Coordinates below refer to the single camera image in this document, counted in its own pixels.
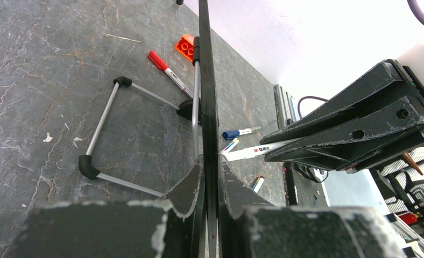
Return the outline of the purple whiteboard marker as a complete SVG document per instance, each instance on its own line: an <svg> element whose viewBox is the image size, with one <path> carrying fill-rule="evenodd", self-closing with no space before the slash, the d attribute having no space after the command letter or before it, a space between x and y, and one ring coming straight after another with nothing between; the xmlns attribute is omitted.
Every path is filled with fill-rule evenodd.
<svg viewBox="0 0 424 258"><path fill-rule="evenodd" d="M280 142L274 142L271 144L264 144L264 145L258 145L258 146L252 146L248 148L244 148L237 151L230 151L228 153L220 154L226 158L227 161L236 161L236 160L244 160L244 159L251 159L254 157L264 156L268 152L280 148L290 142L296 141L297 139L291 139L286 141L280 141Z"/></svg>

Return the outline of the white whiteboard black frame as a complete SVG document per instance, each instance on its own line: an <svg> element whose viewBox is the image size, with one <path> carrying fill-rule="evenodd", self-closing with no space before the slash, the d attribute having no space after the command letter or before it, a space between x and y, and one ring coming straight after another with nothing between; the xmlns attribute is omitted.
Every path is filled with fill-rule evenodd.
<svg viewBox="0 0 424 258"><path fill-rule="evenodd" d="M126 77L114 80L114 88L85 154L79 157L83 176L100 178L157 197L156 201L130 201L127 207L138 211L161 208L164 214L151 236L157 257L202 257L216 255L218 244L219 156L218 116L214 58L207 1L199 1L199 36L194 40L195 86L191 114L195 163L188 175L167 194L106 175L96 169L91 154L119 87L132 86Z"/></svg>

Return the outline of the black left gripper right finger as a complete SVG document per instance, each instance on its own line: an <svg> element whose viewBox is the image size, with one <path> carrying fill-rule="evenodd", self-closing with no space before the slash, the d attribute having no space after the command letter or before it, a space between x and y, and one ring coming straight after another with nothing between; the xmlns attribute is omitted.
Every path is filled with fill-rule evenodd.
<svg viewBox="0 0 424 258"><path fill-rule="evenodd" d="M277 207L218 172L221 257L404 257L391 224L369 207Z"/></svg>

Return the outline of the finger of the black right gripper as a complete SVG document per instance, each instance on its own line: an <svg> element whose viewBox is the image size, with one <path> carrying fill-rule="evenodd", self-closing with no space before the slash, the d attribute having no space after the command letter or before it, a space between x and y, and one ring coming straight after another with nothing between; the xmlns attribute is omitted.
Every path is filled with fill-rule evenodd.
<svg viewBox="0 0 424 258"><path fill-rule="evenodd" d="M417 98L406 96L365 117L274 149L264 159L343 170L383 153L386 146L422 125L424 105Z"/></svg>
<svg viewBox="0 0 424 258"><path fill-rule="evenodd" d="M264 136L260 144L307 137L367 116L405 96L422 95L396 60L378 62L352 84L301 120Z"/></svg>

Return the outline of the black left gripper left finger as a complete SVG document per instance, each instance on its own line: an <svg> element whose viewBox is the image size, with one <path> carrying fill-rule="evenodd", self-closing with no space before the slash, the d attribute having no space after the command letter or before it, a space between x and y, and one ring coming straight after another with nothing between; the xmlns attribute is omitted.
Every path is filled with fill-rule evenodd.
<svg viewBox="0 0 424 258"><path fill-rule="evenodd" d="M9 257L204 257L203 167L156 200L39 205Z"/></svg>

